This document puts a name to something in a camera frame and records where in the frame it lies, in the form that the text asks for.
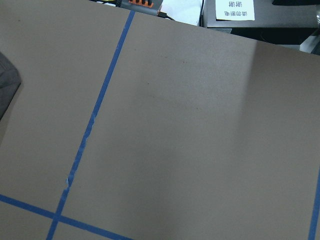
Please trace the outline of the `brown t-shirt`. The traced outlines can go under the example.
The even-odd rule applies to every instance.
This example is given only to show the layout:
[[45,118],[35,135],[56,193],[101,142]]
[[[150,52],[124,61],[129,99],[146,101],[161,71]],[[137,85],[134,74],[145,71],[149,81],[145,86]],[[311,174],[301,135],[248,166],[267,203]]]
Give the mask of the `brown t-shirt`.
[[0,118],[7,111],[13,97],[15,96],[22,80],[17,68],[9,59],[0,53]]

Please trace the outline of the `black box with label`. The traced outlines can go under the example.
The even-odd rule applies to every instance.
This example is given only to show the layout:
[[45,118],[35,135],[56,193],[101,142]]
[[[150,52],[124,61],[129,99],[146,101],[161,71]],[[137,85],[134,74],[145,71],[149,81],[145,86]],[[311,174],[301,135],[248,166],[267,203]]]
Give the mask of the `black box with label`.
[[300,45],[319,26],[318,0],[207,0],[202,26],[276,45]]

